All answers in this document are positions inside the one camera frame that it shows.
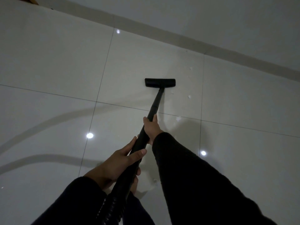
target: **vacuum hose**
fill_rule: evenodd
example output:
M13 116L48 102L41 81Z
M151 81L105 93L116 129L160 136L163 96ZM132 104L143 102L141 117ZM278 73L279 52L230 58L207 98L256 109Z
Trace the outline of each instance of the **vacuum hose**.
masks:
M153 120L154 114L157 113L158 106L163 95L164 88L160 88L148 114L149 121ZM144 126L140 135L132 147L130 154L146 147L149 141L145 133ZM118 225L125 211L126 200L134 181L137 169L141 160L135 162L126 168L126 170L117 179L117 182L110 194L106 197L100 211L97 214L97 224L101 225Z

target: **black floor nozzle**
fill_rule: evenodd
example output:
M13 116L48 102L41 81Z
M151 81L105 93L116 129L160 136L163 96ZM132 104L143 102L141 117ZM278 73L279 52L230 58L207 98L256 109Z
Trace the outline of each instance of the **black floor nozzle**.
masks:
M147 87L159 88L156 98L151 106L147 118L149 121L153 120L154 114L157 113L158 106L163 95L165 88L174 87L176 85L175 79L151 79L145 78L145 84ZM140 132L140 135L132 147L130 154L141 150L146 147L149 141L148 135L145 133L144 126ZM131 166L127 167L126 170L117 179L115 186L111 193L105 199L98 215L97 223L101 225L117 225L124 213L126 200L134 181L137 169L141 160L135 162Z

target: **white wall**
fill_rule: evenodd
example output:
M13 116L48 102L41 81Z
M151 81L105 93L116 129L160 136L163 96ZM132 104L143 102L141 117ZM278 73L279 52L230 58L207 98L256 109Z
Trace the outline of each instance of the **white wall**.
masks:
M70 0L300 70L300 0Z
M163 130L276 223L299 223L300 83L18 0L0 12L1 224L30 224L139 133L146 77L176 79ZM142 204L170 224L151 148L140 167Z

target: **person's right hand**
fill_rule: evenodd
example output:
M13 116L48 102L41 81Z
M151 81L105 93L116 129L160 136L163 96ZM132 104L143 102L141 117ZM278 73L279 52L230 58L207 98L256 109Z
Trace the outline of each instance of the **person's right hand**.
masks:
M163 130L160 129L158 123L157 123L157 115L155 114L153 117L153 121L149 121L148 118L144 117L143 118L144 122L144 129L146 134L149 136L149 144L153 144L154 139L156 136L160 133L163 133Z

